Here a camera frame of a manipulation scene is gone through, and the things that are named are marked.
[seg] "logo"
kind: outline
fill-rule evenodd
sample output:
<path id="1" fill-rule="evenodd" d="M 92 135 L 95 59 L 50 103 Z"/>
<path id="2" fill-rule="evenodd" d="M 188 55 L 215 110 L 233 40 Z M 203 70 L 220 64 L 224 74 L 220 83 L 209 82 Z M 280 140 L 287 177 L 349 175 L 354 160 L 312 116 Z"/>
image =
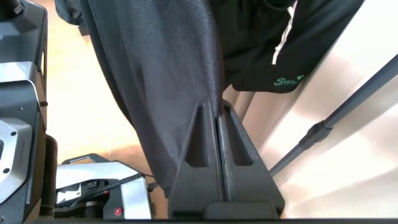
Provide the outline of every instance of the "logo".
<path id="1" fill-rule="evenodd" d="M 286 80 L 285 78 L 278 78 L 274 85 L 298 85 L 301 80 L 304 78 L 304 75 L 299 75 L 297 78 Z"/>

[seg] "wooden floor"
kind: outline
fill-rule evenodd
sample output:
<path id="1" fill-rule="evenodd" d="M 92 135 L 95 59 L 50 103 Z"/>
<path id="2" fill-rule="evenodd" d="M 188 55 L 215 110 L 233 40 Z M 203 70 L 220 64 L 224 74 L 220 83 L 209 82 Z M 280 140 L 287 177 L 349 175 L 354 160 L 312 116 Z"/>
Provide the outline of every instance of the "wooden floor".
<path id="1" fill-rule="evenodd" d="M 58 141 L 58 163 L 95 152 L 150 173 L 136 132 L 105 82 L 90 38 L 57 16 L 54 0 L 33 2 L 49 14 L 47 133 Z M 158 187 L 150 196 L 155 217 L 166 218 L 163 191 Z"/>

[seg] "black tube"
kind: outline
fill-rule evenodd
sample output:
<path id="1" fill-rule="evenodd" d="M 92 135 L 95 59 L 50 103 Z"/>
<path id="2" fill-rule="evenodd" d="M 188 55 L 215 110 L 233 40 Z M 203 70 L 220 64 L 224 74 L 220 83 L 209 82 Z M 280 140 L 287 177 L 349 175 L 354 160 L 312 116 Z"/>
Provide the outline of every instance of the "black tube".
<path id="1" fill-rule="evenodd" d="M 19 0 L 0 1 L 0 22 L 17 17 L 23 10 Z"/>
<path id="2" fill-rule="evenodd" d="M 332 112 L 326 120 L 312 126 L 300 142 L 269 171 L 271 176 L 275 176 L 279 171 L 301 155 L 304 150 L 307 150 L 315 143 L 324 140 L 337 122 L 347 116 L 347 114 L 352 112 L 397 74 L 398 55 L 392 58 L 385 66 L 374 74 L 372 78 L 361 86 L 361 88 L 359 88 L 342 105 Z"/>
<path id="3" fill-rule="evenodd" d="M 53 217 L 55 206 L 55 180 L 57 178 L 57 141 L 47 135 L 45 140 L 44 177 L 40 216 Z"/>

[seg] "red button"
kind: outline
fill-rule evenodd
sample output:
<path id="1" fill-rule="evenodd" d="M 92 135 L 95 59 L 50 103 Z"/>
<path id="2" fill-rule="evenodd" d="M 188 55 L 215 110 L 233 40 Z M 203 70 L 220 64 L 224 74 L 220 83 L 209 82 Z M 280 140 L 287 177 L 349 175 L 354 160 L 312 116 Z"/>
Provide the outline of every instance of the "red button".
<path id="1" fill-rule="evenodd" d="M 114 209 L 114 214 L 116 215 L 116 216 L 121 216 L 122 215 L 122 208 L 120 208 L 120 207 L 118 207 L 118 208 L 115 208 Z"/>

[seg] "black cloth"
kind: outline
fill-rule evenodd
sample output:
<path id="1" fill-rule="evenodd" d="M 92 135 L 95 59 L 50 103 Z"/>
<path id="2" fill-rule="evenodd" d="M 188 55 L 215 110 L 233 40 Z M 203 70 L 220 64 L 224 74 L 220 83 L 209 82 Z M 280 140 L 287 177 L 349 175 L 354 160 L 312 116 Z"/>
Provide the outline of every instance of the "black cloth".
<path id="1" fill-rule="evenodd" d="M 230 84 L 294 90 L 363 1 L 298 0 L 276 65 L 293 0 L 80 0 L 80 7 L 108 85 L 168 196 L 195 104 L 210 99 L 218 114 Z"/>

